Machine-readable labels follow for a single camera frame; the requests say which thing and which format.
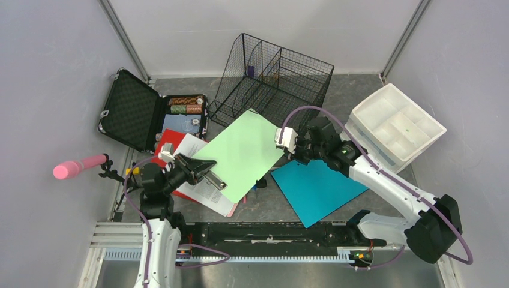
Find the light green clipboard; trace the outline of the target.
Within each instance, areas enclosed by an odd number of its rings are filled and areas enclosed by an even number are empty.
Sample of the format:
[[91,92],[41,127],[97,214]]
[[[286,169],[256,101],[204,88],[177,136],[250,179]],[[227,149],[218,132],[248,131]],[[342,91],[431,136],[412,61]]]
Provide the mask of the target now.
[[217,162],[211,171],[227,185],[221,193],[237,203],[283,156],[274,141],[276,129],[249,109],[193,157]]

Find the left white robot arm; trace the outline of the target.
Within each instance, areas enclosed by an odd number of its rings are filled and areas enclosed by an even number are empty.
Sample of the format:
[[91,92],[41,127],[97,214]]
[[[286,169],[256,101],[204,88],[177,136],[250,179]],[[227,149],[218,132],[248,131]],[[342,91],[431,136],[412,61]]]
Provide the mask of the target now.
[[149,162],[140,168],[142,254],[134,287],[172,287],[179,244],[188,238],[181,212],[173,210],[172,186],[165,170]]

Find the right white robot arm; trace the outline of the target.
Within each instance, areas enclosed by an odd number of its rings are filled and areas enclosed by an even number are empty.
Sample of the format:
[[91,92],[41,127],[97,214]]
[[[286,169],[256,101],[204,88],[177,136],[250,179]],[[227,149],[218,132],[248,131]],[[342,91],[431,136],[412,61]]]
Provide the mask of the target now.
[[365,190],[372,190],[400,213],[387,217],[368,210],[348,222],[348,240],[361,245],[380,239],[405,245],[421,260],[435,263],[462,242],[457,201],[435,197],[385,170],[354,140],[343,140],[326,117],[311,120],[304,133],[276,128],[265,118],[235,121],[211,142],[187,149],[185,137],[178,152],[214,160],[213,172],[222,178],[215,189],[222,201],[235,206],[255,182],[283,155],[290,162],[273,178],[301,223],[310,227]]

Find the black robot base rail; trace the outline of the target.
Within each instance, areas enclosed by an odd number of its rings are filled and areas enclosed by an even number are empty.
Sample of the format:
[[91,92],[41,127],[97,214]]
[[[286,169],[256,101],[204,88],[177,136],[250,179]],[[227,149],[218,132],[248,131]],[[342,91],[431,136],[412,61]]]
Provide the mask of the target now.
[[387,244],[333,222],[318,222],[309,228],[298,222],[187,223],[179,243],[201,245],[232,257],[335,256],[339,247],[366,250]]

